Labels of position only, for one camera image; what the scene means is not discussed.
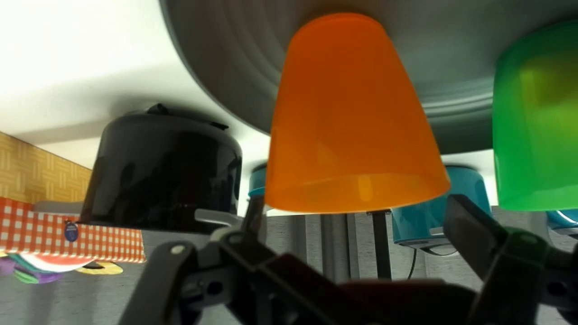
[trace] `red checkered napkin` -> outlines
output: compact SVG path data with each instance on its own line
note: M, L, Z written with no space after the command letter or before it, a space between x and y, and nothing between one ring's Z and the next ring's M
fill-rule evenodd
M30 203L0 198L0 250L132 263L144 261L141 230L76 223L77 237L68 241L65 227L76 219L77 214L34 212L30 210Z

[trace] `plate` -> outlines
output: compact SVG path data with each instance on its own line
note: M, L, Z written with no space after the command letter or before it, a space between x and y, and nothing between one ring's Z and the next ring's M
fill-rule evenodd
M491 145L496 57L525 32L578 12L576 0L160 3L168 32L191 75L224 107L262 131L271 127L285 48L298 26L336 10L377 17L417 88L444 153Z
M68 257L68 256L38 256L38 254L21 254L27 263L30 263L36 268L41 268L45 272L70 272L74 268L79 268L86 263L90 263L90 257Z

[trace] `black pot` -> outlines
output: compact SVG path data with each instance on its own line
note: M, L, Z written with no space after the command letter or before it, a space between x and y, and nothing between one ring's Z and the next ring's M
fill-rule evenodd
M240 147L226 126L160 104L110 122L81 221L209 232L195 209L236 212Z

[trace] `blue cup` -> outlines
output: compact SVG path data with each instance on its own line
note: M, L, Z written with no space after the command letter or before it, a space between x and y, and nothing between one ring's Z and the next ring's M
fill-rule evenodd
M466 194L475 205L491 216L491 207L482 174L468 165L446 165L451 187L446 194L415 205L393 209L393 241L412 246L444 245L442 232L449 194Z
M267 163L256 165L249 178L249 198L265 194Z
M561 234L578 234L578 209L547 210L547 225Z

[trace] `wall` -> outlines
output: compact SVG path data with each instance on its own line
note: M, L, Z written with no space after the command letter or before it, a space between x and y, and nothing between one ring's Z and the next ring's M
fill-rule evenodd
M79 201L90 169L0 133L0 196L23 201Z

